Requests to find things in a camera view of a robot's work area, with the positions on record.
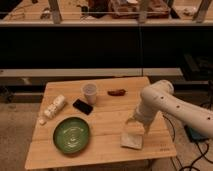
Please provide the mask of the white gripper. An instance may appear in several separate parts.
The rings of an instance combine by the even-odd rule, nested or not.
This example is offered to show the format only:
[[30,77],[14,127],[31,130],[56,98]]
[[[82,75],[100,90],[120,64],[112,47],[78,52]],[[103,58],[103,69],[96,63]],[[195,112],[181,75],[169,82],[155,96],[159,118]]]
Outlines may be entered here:
[[129,123],[134,123],[137,120],[143,125],[145,134],[148,134],[157,112],[157,109],[140,102],[134,110],[133,117],[128,118],[125,124],[128,125]]

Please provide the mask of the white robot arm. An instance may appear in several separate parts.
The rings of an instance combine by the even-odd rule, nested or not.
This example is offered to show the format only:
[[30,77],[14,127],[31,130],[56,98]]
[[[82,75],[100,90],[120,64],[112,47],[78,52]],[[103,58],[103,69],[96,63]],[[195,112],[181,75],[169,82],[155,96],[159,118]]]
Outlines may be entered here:
[[168,80],[160,80],[144,87],[140,92],[141,101],[127,122],[138,121],[148,131],[156,114],[161,111],[213,139],[213,111],[180,100],[173,93],[174,87]]

